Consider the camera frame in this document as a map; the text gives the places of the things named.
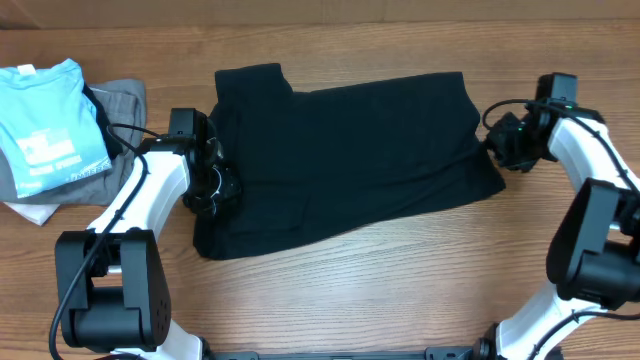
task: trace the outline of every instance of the white cloth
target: white cloth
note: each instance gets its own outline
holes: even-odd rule
[[[22,215],[25,219],[31,221],[34,224],[42,226],[58,208],[58,204],[49,205],[28,205],[28,204],[13,204],[5,203],[8,207],[12,208],[15,212]]]

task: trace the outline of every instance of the pile of clothes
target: pile of clothes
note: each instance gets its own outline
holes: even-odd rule
[[[108,134],[110,123],[145,126],[141,81],[87,85],[71,59],[0,69],[0,201],[38,225],[60,204],[110,204],[134,158]],[[142,140],[114,132],[133,146]]]

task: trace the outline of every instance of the wooden table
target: wooden table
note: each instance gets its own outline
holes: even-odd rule
[[[216,70],[252,64],[282,63],[300,91],[463,71],[481,110],[533,97],[539,75],[568,72],[580,77],[580,103],[604,115],[618,150],[640,171],[640,21],[9,31],[0,32],[0,54],[0,66],[48,67],[70,57],[93,83],[142,79],[148,127],[159,132],[172,107],[211,110]],[[178,204],[159,243],[173,318],[216,351],[472,344],[543,283],[549,241],[573,198],[558,164],[503,174],[507,190],[483,202],[224,262],[198,257],[194,216]],[[101,210],[65,206],[39,228],[0,207],[0,358],[48,356],[58,303],[54,243]],[[639,325],[593,320],[563,347],[570,359],[635,359]],[[65,358],[91,358],[59,344]]]

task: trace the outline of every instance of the black bracket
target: black bracket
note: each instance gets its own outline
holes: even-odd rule
[[[210,360],[260,360],[260,356],[256,352],[235,352],[235,353],[213,353]]]
[[[55,256],[60,300],[95,240],[91,231],[65,231],[58,239]],[[94,352],[115,348],[155,351],[169,333],[171,299],[153,231],[109,234],[98,254],[64,309],[65,342]],[[91,278],[107,274],[110,265],[121,266],[122,286],[95,287]]]
[[[189,139],[194,144],[187,154],[191,183],[182,201],[193,213],[206,217],[232,211],[242,194],[238,174],[224,160],[216,134],[213,120],[205,114],[193,108],[171,109],[167,139]]]
[[[574,75],[543,75],[538,79],[535,101],[604,123],[597,111],[578,107],[577,87],[578,78]],[[491,127],[484,141],[499,166],[511,171],[528,172],[540,159],[557,161],[549,152],[548,142],[561,116],[543,106],[526,105],[525,108],[528,113],[522,119],[506,113]]]
[[[431,347],[425,353],[426,360],[471,360],[471,346]]]
[[[547,277],[561,299],[587,300],[610,310],[640,302],[638,241],[607,241],[611,223],[622,223],[619,217],[628,213],[621,210],[627,196],[609,182],[585,180],[547,255]]]

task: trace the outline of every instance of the black t-shirt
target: black t-shirt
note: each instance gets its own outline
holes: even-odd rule
[[[232,259],[504,188],[475,136],[461,73],[293,92],[279,64],[216,72],[216,124],[243,185],[239,209],[199,216],[200,255]]]

